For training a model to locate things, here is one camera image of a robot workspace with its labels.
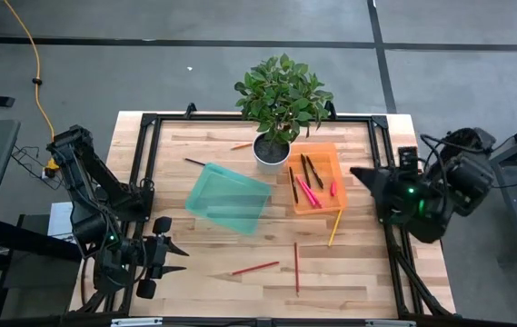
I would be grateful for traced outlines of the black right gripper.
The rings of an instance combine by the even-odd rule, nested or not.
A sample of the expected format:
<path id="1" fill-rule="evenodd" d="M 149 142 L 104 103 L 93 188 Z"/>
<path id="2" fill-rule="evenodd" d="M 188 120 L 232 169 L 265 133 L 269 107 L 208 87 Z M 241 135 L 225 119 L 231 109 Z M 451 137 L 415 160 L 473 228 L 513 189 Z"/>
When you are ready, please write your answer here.
<path id="1" fill-rule="evenodd" d="M 379 220 L 382 224 L 406 224 L 417 212 L 421 201 L 423 172 L 418 168 L 418 149 L 416 146 L 399 147 L 398 155 L 398 166 L 379 169 L 380 182 L 375 201 L 380 206 Z M 374 196 L 378 182 L 375 169 L 351 167 L 350 173 Z"/>

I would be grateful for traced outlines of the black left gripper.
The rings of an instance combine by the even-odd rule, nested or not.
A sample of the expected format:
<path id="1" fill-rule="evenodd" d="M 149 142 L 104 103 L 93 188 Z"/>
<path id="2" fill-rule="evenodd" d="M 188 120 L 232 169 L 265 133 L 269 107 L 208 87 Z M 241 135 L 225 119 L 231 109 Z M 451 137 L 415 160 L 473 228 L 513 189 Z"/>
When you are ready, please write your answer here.
<path id="1" fill-rule="evenodd" d="M 139 280 L 136 295 L 144 299 L 152 299 L 156 290 L 156 280 L 160 280 L 168 273 L 184 271 L 183 266 L 165 265 L 165 257 L 168 248 L 169 253 L 188 256 L 188 253 L 174 244 L 171 238 L 164 238 L 172 224 L 172 219 L 162 216 L 154 221 L 153 236 L 145 238 L 144 277 Z"/>

